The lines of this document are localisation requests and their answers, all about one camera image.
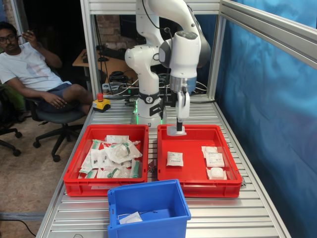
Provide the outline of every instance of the wooden desk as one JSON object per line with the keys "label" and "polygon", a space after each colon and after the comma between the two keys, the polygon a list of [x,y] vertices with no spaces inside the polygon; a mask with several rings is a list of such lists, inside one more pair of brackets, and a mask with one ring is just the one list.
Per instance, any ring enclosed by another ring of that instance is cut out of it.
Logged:
{"label": "wooden desk", "polygon": [[[73,66],[81,66],[81,67],[85,67],[85,74],[86,76],[89,76],[89,71],[87,71],[87,67],[89,68],[89,64],[88,63],[84,63],[83,62],[83,55],[84,53],[86,53],[86,49],[84,49],[80,55],[77,57],[77,59],[74,61]],[[97,58],[100,58],[99,55],[99,51],[96,51],[96,55]],[[136,72],[134,72],[127,64],[124,60],[120,60],[120,59],[115,59],[115,58],[111,58],[108,57],[109,61],[106,62],[107,64],[107,69],[108,69],[108,74],[111,75],[112,72],[114,71],[122,71],[125,72],[124,75],[127,75],[129,78],[133,78],[133,82],[138,78]],[[98,61],[98,69],[101,70],[101,64],[103,64],[103,72],[106,73],[106,67],[105,67],[105,63],[104,62],[99,62]]]}

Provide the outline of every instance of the glasses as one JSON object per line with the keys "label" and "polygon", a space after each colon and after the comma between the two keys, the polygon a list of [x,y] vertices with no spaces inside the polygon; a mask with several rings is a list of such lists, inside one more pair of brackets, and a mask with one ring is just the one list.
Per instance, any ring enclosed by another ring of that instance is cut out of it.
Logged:
{"label": "glasses", "polygon": [[0,37],[0,43],[4,44],[6,43],[6,41],[9,40],[10,42],[15,40],[15,35],[14,34],[10,34],[7,37]]}

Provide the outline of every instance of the blue plastic bin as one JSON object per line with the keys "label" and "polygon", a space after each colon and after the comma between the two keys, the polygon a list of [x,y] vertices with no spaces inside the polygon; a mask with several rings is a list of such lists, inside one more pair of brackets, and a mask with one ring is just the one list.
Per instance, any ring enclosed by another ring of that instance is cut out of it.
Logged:
{"label": "blue plastic bin", "polygon": [[[108,202],[109,238],[185,238],[191,215],[177,179],[116,187],[108,191]],[[142,222],[120,225],[135,212],[147,212],[140,214]]]}

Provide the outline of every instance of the brick wall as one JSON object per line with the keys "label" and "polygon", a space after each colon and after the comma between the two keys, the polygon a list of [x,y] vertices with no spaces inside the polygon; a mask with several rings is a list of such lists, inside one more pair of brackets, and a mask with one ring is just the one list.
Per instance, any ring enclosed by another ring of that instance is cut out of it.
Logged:
{"label": "brick wall", "polygon": [[136,41],[121,36],[119,15],[98,15],[97,22],[102,45],[118,50],[137,44]]}
{"label": "brick wall", "polygon": [[6,21],[11,23],[15,28],[17,28],[16,24],[15,24],[15,19],[14,19],[14,14],[13,14],[13,10],[12,10],[11,0],[2,0],[2,3],[3,3],[5,16],[6,16]]}

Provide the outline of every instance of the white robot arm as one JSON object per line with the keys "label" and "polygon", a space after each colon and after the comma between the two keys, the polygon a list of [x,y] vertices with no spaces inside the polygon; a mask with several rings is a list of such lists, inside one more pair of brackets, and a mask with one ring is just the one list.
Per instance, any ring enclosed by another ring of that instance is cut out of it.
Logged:
{"label": "white robot arm", "polygon": [[[164,41],[158,29],[159,16],[177,22],[183,31]],[[140,123],[155,128],[160,124],[159,78],[150,67],[161,63],[171,68],[170,88],[178,99],[177,126],[172,134],[183,135],[182,123],[189,116],[189,93],[196,87],[197,67],[203,66],[210,57],[210,46],[184,0],[137,0],[136,22],[137,31],[147,43],[128,49],[125,54],[127,64],[139,77],[135,114]]]}

